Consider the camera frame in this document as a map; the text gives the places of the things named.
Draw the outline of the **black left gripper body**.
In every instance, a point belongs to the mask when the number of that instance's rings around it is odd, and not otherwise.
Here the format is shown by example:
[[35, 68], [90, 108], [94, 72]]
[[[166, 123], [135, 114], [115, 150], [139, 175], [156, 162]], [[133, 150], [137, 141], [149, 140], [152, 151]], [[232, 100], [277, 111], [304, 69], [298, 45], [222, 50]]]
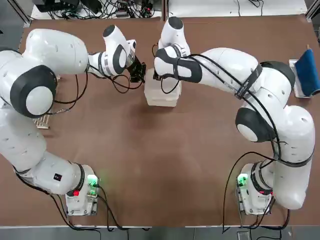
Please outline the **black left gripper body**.
[[141, 63], [137, 57], [134, 58], [132, 64], [127, 67], [127, 70], [131, 76], [137, 76], [140, 74]]

